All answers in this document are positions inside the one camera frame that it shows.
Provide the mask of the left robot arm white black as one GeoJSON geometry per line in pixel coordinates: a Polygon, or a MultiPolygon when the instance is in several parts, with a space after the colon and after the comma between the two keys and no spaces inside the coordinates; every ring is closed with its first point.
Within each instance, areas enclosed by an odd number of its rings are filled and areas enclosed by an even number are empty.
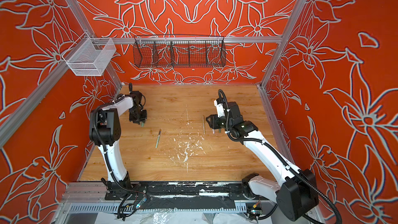
{"type": "Polygon", "coordinates": [[[107,170],[108,178],[102,178],[102,183],[109,193],[135,192],[138,186],[133,186],[129,173],[124,167],[120,152],[121,124],[119,117],[129,113],[129,121],[143,126],[147,120],[144,109],[145,96],[140,91],[133,90],[129,84],[129,94],[119,94],[111,103],[98,106],[90,113],[89,138],[99,148],[107,170]]]}

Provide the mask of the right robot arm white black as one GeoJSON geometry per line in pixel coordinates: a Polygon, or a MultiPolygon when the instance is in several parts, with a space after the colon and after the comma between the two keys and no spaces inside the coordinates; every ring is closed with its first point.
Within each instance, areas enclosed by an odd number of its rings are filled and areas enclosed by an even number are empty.
{"type": "Polygon", "coordinates": [[[251,150],[276,180],[274,184],[270,184],[256,173],[246,176],[242,180],[246,187],[246,197],[267,198],[290,221],[294,222],[302,217],[313,224],[318,221],[308,213],[323,199],[334,213],[335,223],[343,222],[335,204],[317,188],[315,174],[308,169],[300,169],[274,148],[255,124],[243,119],[238,104],[229,102],[223,90],[218,90],[214,105],[216,114],[206,118],[209,127],[213,130],[223,129],[231,141],[239,142],[251,150]]]}

